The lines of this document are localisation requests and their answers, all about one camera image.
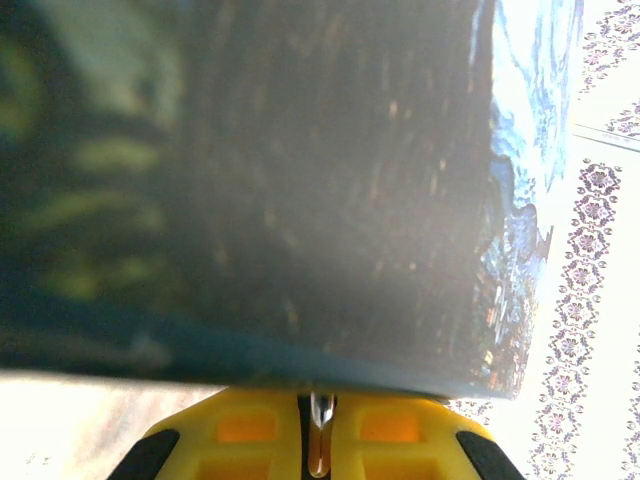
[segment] white patterned fabric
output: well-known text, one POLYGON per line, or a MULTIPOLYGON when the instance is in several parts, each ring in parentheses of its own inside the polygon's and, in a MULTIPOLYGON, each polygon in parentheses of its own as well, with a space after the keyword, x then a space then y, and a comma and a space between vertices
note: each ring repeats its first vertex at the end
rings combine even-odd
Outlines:
POLYGON ((640 1, 586 2, 575 103, 548 291, 520 396, 450 408, 487 425, 527 478, 638 480, 640 1))

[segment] beige surface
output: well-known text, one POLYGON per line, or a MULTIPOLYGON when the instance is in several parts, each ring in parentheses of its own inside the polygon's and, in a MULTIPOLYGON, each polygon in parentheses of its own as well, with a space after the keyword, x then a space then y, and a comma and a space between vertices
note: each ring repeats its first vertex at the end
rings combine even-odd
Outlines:
POLYGON ((220 388, 0 374, 0 478, 106 479, 154 423, 220 388))

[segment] yellow plastic device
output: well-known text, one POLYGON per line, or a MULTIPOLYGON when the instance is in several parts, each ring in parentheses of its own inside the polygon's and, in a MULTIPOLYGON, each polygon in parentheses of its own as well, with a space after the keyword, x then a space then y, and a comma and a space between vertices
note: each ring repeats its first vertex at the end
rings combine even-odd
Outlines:
MULTIPOLYGON (((301 398, 296 392, 225 390, 151 428, 110 479, 522 478, 483 427, 435 401, 340 394, 321 438, 305 441, 314 432, 301 420, 300 405, 308 397, 301 398), (164 458, 158 461, 157 446, 145 442, 163 435, 173 443, 164 450, 160 445, 164 458)), ((311 412, 307 421, 313 426, 316 417, 311 412)))

